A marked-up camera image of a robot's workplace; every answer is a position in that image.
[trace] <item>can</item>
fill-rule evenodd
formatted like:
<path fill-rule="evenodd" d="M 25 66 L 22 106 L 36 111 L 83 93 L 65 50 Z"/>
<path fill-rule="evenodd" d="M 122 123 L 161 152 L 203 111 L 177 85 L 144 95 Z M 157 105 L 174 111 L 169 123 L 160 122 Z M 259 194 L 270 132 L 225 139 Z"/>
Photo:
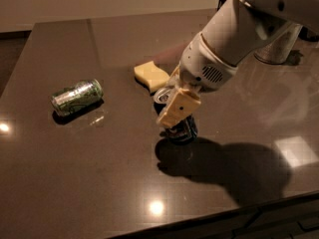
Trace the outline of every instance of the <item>can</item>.
<path fill-rule="evenodd" d="M 154 95 L 155 109 L 159 114 L 166 106 L 171 88 L 164 87 L 159 89 Z M 183 119 L 172 128 L 166 128 L 165 133 L 167 138 L 174 144 L 185 145 L 197 138 L 198 130 L 195 120 L 192 115 Z"/>
<path fill-rule="evenodd" d="M 301 27 L 299 24 L 292 23 L 282 36 L 267 46 L 256 50 L 254 53 L 255 58 L 266 64 L 283 64 L 298 38 Z"/>
<path fill-rule="evenodd" d="M 103 90 L 97 80 L 80 81 L 52 95 L 51 103 L 59 117 L 67 117 L 101 100 Z"/>

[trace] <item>table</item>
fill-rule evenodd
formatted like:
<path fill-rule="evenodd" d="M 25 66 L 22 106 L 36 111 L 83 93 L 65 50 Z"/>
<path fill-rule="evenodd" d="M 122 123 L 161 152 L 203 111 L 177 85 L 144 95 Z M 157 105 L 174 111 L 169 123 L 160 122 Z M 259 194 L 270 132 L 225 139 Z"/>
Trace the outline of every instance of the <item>table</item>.
<path fill-rule="evenodd" d="M 35 26 L 0 99 L 1 238 L 106 238 L 319 189 L 316 43 L 282 66 L 249 55 L 202 95 L 196 142 L 163 138 L 133 67 L 171 73 L 213 13 Z M 50 96 L 83 79 L 104 103 L 56 123 Z"/>

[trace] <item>wall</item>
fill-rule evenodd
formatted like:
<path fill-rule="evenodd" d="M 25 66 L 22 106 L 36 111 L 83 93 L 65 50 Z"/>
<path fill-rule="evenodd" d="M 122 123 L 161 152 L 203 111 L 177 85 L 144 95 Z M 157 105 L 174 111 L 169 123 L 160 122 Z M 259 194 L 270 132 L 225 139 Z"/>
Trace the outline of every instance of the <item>wall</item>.
<path fill-rule="evenodd" d="M 218 0 L 0 0 L 0 33 L 31 30 L 37 22 L 216 7 Z"/>

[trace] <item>green can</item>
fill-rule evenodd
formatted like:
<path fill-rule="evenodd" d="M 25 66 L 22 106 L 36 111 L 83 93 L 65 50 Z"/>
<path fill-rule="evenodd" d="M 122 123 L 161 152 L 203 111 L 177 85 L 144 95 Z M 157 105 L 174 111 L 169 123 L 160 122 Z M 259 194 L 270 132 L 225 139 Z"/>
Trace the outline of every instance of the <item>green can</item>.
<path fill-rule="evenodd" d="M 70 116 L 102 99 L 103 90 L 97 80 L 80 81 L 52 95 L 51 103 L 59 117 Z"/>

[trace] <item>silver can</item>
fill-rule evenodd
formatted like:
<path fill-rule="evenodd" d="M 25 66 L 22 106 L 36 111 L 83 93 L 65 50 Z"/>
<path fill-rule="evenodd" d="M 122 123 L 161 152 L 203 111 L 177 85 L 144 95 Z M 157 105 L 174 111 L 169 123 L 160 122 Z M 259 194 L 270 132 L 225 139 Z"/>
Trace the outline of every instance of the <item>silver can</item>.
<path fill-rule="evenodd" d="M 103 90 L 97 80 L 81 81 L 52 95 L 51 103 L 59 117 L 70 116 L 102 99 Z"/>
<path fill-rule="evenodd" d="M 282 36 L 267 46 L 256 50 L 255 58 L 266 64 L 283 64 L 298 38 L 301 27 L 299 24 L 292 23 Z"/>

